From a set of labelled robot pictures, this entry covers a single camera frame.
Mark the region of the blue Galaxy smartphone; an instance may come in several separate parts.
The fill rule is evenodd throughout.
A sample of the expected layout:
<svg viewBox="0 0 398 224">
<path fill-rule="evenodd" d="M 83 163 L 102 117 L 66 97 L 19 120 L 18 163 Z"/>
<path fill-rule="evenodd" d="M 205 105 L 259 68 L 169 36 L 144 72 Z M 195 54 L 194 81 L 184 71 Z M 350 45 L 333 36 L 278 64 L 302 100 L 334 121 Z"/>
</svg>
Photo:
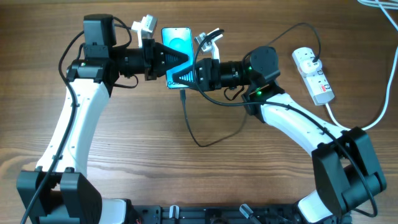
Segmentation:
<svg viewBox="0 0 398 224">
<path fill-rule="evenodd" d="M 188 61 L 174 67 L 166 72 L 166 84 L 169 89 L 186 88 L 186 85 L 175 82 L 172 78 L 174 73 L 192 65 L 193 62 L 193 44 L 192 31 L 189 27 L 164 27 L 162 29 L 162 41 L 166 47 L 184 53 L 188 56 Z"/>
</svg>

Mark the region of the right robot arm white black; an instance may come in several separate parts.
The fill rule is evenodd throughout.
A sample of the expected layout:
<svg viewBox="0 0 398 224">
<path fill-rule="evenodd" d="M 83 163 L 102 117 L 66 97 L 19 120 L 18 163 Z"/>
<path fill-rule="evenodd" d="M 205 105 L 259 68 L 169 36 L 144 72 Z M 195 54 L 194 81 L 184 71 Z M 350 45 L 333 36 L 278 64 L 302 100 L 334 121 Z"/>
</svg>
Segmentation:
<svg viewBox="0 0 398 224">
<path fill-rule="evenodd" d="M 366 201 L 374 203 L 387 183 L 368 134 L 359 127 L 344 130 L 305 110 L 277 84 L 279 75 L 275 49 L 259 47 L 242 62 L 194 60 L 172 79 L 202 93 L 249 87 L 243 95 L 247 113 L 281 130 L 312 158 L 316 189 L 297 204 L 307 223 L 341 218 Z"/>
</svg>

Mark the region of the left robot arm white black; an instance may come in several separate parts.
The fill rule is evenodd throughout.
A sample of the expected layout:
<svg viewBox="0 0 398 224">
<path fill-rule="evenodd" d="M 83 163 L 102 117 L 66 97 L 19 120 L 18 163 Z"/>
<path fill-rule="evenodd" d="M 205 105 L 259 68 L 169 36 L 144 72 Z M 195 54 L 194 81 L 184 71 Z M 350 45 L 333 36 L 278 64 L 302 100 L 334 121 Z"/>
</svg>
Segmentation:
<svg viewBox="0 0 398 224">
<path fill-rule="evenodd" d="M 156 25 L 152 15 L 131 26 L 110 14 L 84 17 L 78 55 L 59 69 L 66 95 L 53 136 L 35 169 L 17 178 L 22 223 L 142 223 L 129 199 L 101 196 L 87 167 L 98 120 L 118 78 L 155 80 L 188 60 L 153 39 Z"/>
</svg>

